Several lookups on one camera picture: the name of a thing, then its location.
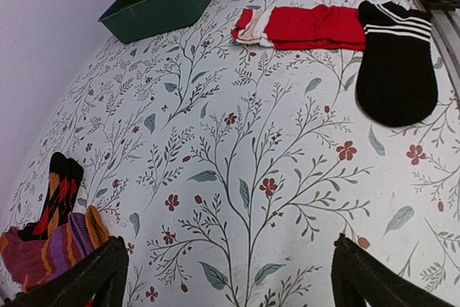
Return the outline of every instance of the floral wallpaper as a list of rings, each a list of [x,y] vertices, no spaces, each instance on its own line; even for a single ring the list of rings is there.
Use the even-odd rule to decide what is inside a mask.
[[[230,36],[244,7],[361,1],[213,0],[192,27],[110,39],[47,127],[3,228],[39,217],[61,151],[85,169],[76,211],[95,205],[125,239],[125,306],[332,306],[339,232],[458,303],[460,110],[436,46],[438,106],[389,129],[356,104],[360,52]]]

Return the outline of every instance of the black sock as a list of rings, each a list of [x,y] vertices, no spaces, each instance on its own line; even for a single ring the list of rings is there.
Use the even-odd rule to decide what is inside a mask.
[[[430,14],[386,3],[359,5],[366,50],[356,98],[377,122],[400,127],[424,120],[438,103],[431,61]]]

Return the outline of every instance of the dark green storage box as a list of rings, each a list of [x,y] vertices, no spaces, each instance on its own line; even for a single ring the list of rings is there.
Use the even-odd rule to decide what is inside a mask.
[[[99,19],[115,37],[130,43],[192,25],[211,0],[116,0]]]

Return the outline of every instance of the red flower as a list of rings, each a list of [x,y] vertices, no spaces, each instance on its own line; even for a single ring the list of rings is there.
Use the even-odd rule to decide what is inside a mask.
[[[278,188],[278,185],[275,183],[275,179],[271,178],[268,180],[268,178],[265,178],[264,181],[262,182],[262,185],[259,186],[261,191],[265,191],[265,195],[267,197],[273,196],[273,192]]]
[[[165,201],[165,205],[169,206],[170,211],[174,211],[174,208],[179,205],[179,196],[177,194],[170,194]]]
[[[409,158],[412,158],[412,165],[417,165],[418,163],[420,163],[420,160],[426,159],[426,153],[423,152],[423,148],[421,145],[415,146],[414,144],[412,144],[409,147],[409,151],[406,153],[406,155]]]
[[[134,244],[131,244],[131,242],[128,242],[128,248],[126,249],[126,251],[132,255],[134,253]]]
[[[145,297],[150,298],[150,302],[155,302],[155,299],[158,297],[158,292],[155,291],[155,288],[150,287],[150,291],[145,292]]]
[[[165,232],[163,240],[165,240],[166,244],[172,244],[175,240],[175,233],[171,234],[171,232]]]
[[[339,159],[340,161],[343,161],[347,159],[348,161],[351,161],[353,158],[353,155],[358,152],[354,147],[352,147],[353,142],[349,140],[348,142],[345,142],[343,147],[337,147],[337,152],[339,152]]]
[[[236,121],[236,115],[234,113],[230,113],[229,117],[225,118],[224,121],[227,123],[227,125],[234,124]]]
[[[365,237],[359,237],[358,245],[364,249],[368,249],[371,244],[369,243],[369,241],[367,241]]]

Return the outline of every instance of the knit garment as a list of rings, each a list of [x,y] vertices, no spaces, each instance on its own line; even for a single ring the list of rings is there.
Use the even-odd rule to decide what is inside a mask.
[[[366,51],[356,99],[377,122],[401,127],[424,120],[438,103],[431,61],[431,16],[386,3],[359,5]]]
[[[263,14],[244,9],[231,33],[237,42],[277,50],[365,49],[358,9],[348,7],[275,7]]]
[[[68,223],[47,240],[24,242],[12,227],[1,235],[0,253],[13,280],[28,291],[59,277],[108,239],[99,213],[90,206],[86,215],[70,213]]]
[[[78,188],[83,177],[82,167],[73,159],[55,152],[50,161],[50,183],[40,220],[29,223],[19,231],[23,241],[43,240],[60,225],[67,222],[73,210]]]

